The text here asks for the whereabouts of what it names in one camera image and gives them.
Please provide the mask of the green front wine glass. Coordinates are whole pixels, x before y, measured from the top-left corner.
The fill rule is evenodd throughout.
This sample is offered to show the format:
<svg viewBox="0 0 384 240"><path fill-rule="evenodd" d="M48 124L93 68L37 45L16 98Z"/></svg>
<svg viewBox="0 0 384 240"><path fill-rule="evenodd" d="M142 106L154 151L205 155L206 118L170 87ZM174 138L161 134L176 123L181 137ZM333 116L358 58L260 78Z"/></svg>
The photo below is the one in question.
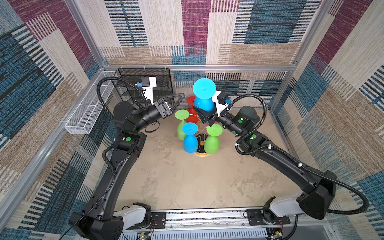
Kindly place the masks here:
<svg viewBox="0 0 384 240"><path fill-rule="evenodd" d="M207 127L208 137L205 140L204 150L210 155L218 153L220 148L219 136L223 133L223 128L219 124L213 124Z"/></svg>

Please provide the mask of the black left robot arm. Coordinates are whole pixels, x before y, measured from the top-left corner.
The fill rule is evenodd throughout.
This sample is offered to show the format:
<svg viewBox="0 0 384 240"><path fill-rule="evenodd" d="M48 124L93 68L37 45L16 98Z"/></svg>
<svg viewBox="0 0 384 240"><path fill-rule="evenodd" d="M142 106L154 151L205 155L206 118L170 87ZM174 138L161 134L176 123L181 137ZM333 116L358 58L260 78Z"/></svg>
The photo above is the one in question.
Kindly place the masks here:
<svg viewBox="0 0 384 240"><path fill-rule="evenodd" d="M137 110L129 102L120 102L114 108L113 122L117 135L102 153L108 165L96 191L80 213L73 213L70 226L89 240L117 240L122 232L134 225L147 228L152 225L152 210L149 205L135 203L115 212L115 206L127 175L139 158L147 138L141 130L159 119L172 116L184 94L165 96L149 105L146 110Z"/></svg>

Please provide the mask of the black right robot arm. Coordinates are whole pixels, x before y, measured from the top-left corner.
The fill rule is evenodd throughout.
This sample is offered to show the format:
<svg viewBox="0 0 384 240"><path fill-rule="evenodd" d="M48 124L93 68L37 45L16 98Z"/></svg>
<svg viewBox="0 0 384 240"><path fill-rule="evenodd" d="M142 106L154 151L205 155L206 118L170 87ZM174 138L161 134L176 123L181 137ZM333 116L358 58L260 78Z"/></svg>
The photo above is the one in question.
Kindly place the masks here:
<svg viewBox="0 0 384 240"><path fill-rule="evenodd" d="M236 115L224 116L215 110L207 112L194 108L203 123L210 126L219 125L233 132L243 140L236 145L242 155L256 157L288 177L301 190L291 197L271 197L263 206L262 216L267 224L273 224L286 215L306 214L322 220L329 212L329 207L336 193L336 175L330 171L321 172L276 146L267 136L258 131L251 131L262 119L256 110L249 106L242 107Z"/></svg>

